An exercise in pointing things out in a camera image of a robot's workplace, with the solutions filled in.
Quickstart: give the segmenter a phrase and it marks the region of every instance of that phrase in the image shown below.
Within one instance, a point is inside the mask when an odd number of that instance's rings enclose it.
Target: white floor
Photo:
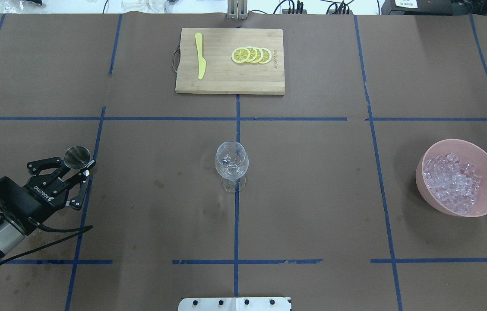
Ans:
[[[101,13],[106,0],[42,0],[42,6],[26,0],[0,0],[0,13]],[[273,13],[280,0],[248,0],[248,10],[263,10]],[[164,13],[165,0],[109,0],[106,13],[124,13],[137,10],[146,13]],[[329,2],[305,0],[308,14],[325,14]],[[349,5],[354,14],[378,14],[376,0],[354,0]],[[281,5],[287,8],[288,3]],[[178,0],[167,4],[169,13],[212,13],[227,12],[227,0]]]

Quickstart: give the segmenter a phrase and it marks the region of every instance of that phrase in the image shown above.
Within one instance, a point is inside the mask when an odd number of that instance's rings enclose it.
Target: cutting board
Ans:
[[[196,33],[203,35],[207,61],[198,79]],[[269,63],[234,63],[232,51],[254,46],[272,51]],[[284,41],[281,29],[182,28],[176,93],[258,94],[285,93]]]

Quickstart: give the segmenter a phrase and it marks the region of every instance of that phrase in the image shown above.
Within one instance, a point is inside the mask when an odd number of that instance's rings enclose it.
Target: wine glass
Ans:
[[[224,190],[237,193],[245,186],[245,173],[249,167],[249,158],[244,146],[238,142],[224,142],[216,150],[216,171]]]

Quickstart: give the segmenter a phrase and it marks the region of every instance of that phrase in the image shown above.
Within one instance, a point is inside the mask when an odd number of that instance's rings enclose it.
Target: knife handle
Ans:
[[[202,33],[196,33],[196,46],[198,47],[198,57],[203,57],[203,36]]]

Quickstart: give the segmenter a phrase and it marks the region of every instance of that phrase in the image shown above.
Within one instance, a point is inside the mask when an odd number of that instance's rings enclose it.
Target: knife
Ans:
[[[196,46],[198,47],[198,79],[203,79],[206,73],[206,59],[203,58],[203,35],[196,33]]]

